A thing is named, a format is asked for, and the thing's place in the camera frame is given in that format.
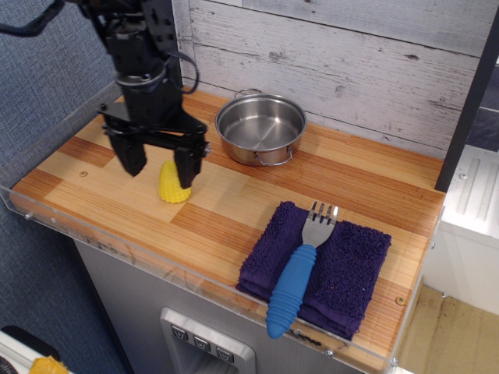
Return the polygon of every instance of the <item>purple washcloth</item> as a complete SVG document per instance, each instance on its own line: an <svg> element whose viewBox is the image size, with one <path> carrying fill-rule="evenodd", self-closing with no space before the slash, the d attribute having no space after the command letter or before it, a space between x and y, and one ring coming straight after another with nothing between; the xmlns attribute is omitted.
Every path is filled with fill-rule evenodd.
<svg viewBox="0 0 499 374"><path fill-rule="evenodd" d="M303 243L307 214L289 201L279 205L241 266L238 290L269 301L289 257ZM298 317L351 340L365 316L390 244L390 235L338 222L317 249Z"/></svg>

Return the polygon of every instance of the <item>pot handle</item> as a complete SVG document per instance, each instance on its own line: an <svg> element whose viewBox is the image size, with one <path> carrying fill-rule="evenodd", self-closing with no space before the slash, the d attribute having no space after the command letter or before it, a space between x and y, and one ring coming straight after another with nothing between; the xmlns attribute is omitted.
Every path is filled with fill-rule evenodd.
<svg viewBox="0 0 499 374"><path fill-rule="evenodd" d="M289 162L292 158L293 158L293 151L291 149L291 146L287 146L286 147L286 151L289 153L289 157L288 157L288 160L284 160L284 161L281 161L281 162L278 162L276 164L269 164L265 161L263 161L260 156L258 156L258 152L253 152L255 154L255 157L258 159L258 161L263 165L263 166L279 166L279 165L284 165L286 164L287 162Z"/></svg>
<svg viewBox="0 0 499 374"><path fill-rule="evenodd" d="M249 93L243 93L245 91L256 91L256 92L259 92L260 94L263 93L261 90L258 90L257 88L243 88L242 90L239 90L236 93L234 93L234 98L236 99L237 95L239 95L239 94L241 94L241 96L249 95Z"/></svg>

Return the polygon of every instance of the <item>wood plank wall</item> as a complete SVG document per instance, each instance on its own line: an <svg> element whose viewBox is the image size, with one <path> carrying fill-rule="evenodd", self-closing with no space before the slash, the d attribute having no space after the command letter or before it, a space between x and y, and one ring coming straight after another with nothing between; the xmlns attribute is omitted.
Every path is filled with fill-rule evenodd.
<svg viewBox="0 0 499 374"><path fill-rule="evenodd" d="M444 158L499 0L173 0L200 89L256 87L309 121ZM183 62L186 84L194 70Z"/></svg>

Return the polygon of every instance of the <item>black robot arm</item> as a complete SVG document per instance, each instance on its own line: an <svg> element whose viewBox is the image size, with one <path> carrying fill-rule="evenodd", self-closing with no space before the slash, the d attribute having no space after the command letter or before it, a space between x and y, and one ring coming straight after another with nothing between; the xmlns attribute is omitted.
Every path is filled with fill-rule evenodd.
<svg viewBox="0 0 499 374"><path fill-rule="evenodd" d="M182 109L175 24L168 0L66 0L77 4L91 20L115 66L115 81L122 88L122 103L102 104L109 135L123 167L135 176L147 159L144 144L174 150L180 185L187 189L200 173L210 150L204 139L207 127ZM54 0L26 26L0 25L0 33L19 37L38 35L62 9Z"/></svg>

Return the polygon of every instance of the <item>blue fork handle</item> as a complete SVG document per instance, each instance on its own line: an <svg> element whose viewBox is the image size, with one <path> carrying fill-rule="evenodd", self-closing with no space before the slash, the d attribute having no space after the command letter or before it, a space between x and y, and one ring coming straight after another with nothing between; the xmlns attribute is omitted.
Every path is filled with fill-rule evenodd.
<svg viewBox="0 0 499 374"><path fill-rule="evenodd" d="M303 303L306 286L317 257L313 245L304 244L291 255L279 277L267 310L267 333L272 339L289 330Z"/></svg>

